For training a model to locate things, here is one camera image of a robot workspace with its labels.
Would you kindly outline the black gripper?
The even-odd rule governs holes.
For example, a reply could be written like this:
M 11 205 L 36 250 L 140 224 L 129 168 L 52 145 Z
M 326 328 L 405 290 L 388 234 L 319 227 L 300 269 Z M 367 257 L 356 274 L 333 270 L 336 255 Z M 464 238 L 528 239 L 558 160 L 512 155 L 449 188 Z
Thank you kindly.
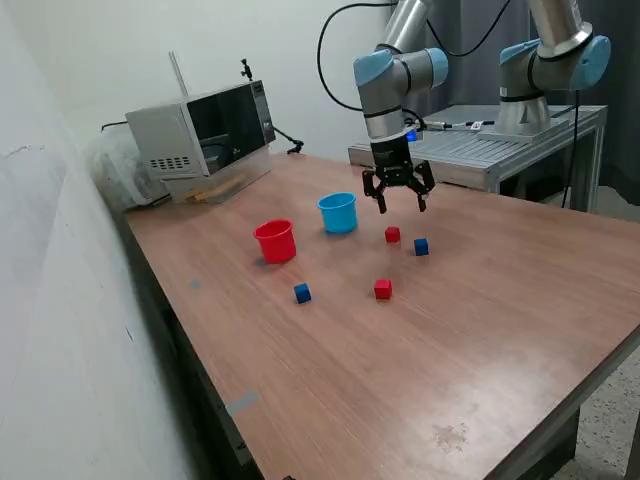
M 379 212 L 387 212 L 386 187 L 409 187 L 417 196 L 420 212 L 426 210 L 426 200 L 435 187 L 435 179 L 427 161 L 413 169 L 406 134 L 391 139 L 372 141 L 373 169 L 362 171 L 364 194 L 377 202 Z

